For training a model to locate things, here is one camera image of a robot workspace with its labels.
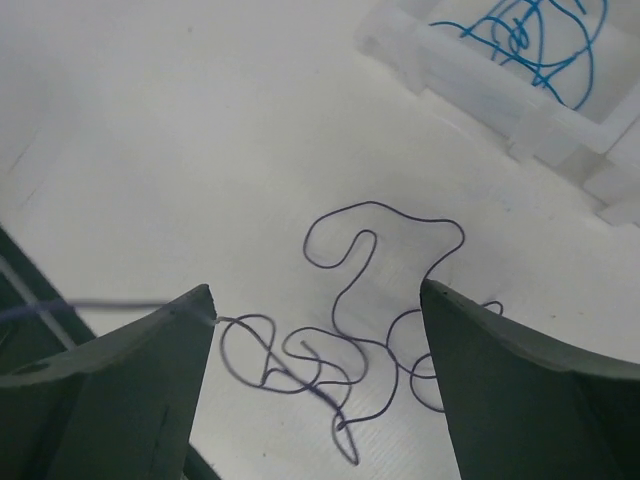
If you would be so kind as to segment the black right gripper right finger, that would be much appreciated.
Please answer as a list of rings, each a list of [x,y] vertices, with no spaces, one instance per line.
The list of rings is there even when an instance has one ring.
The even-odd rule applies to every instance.
[[[464,479],[636,479],[639,367],[496,314],[435,280],[426,337]]]

